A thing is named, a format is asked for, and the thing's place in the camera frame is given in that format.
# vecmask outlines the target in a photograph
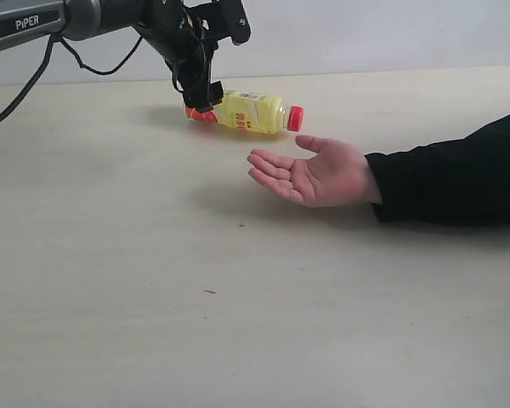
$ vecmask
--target table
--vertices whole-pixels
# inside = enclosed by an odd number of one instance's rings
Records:
[[[510,67],[224,84],[365,152],[510,113]],[[293,136],[169,82],[35,88],[0,125],[0,408],[510,408],[510,228],[285,203],[246,157]]]

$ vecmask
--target open palm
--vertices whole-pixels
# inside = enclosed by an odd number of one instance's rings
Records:
[[[297,145],[316,153],[310,159],[254,150],[249,174],[278,196],[306,207],[335,207],[379,200],[366,158],[335,139],[297,136]]]

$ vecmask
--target white wall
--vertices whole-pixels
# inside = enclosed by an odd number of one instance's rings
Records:
[[[198,2],[189,0],[187,4]],[[227,41],[214,64],[217,77],[343,71],[387,71],[510,65],[510,0],[244,0],[252,40]],[[132,30],[76,44],[90,65],[108,69],[136,40]],[[0,84],[21,83],[39,64],[44,41],[0,54]],[[106,80],[168,79],[144,46]],[[80,71],[58,46],[45,82],[101,80]]]

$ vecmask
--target black sleeve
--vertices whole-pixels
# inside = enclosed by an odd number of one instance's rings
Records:
[[[366,158],[382,194],[381,222],[510,224],[510,115],[465,139]]]

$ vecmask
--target plastic bottle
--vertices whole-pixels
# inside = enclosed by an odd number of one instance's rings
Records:
[[[276,134],[300,131],[304,109],[287,106],[279,96],[225,90],[223,101],[212,111],[199,113],[185,107],[187,117],[199,122],[216,122],[228,128],[254,133]]]

